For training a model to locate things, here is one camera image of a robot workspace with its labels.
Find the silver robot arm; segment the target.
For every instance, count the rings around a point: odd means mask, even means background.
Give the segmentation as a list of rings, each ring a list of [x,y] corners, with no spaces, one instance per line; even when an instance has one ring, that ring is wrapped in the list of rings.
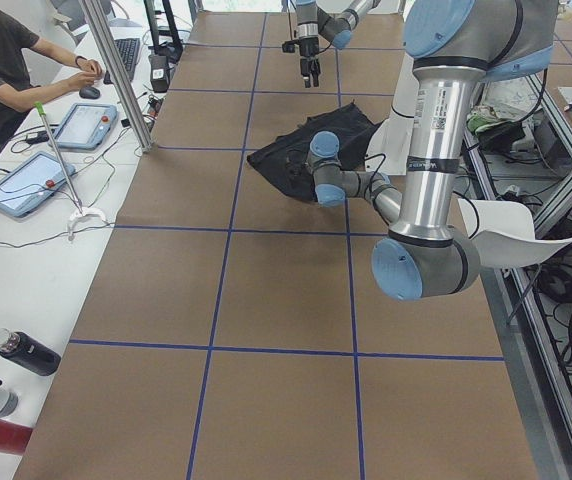
[[[282,43],[284,53],[299,53],[299,68],[304,87],[318,87],[321,66],[319,55],[324,52],[319,38],[329,47],[344,49],[350,42],[360,20],[379,6],[378,0],[353,1],[337,16],[332,16],[314,0],[291,1],[296,16],[296,28],[291,38]]]
[[[417,1],[403,32],[418,82],[403,190],[378,171],[345,171],[339,141],[313,137],[306,163],[319,204],[361,197],[388,224],[373,276],[397,300],[453,294],[476,279],[472,241],[447,222],[470,102],[480,83],[524,77],[550,63],[554,1]]]

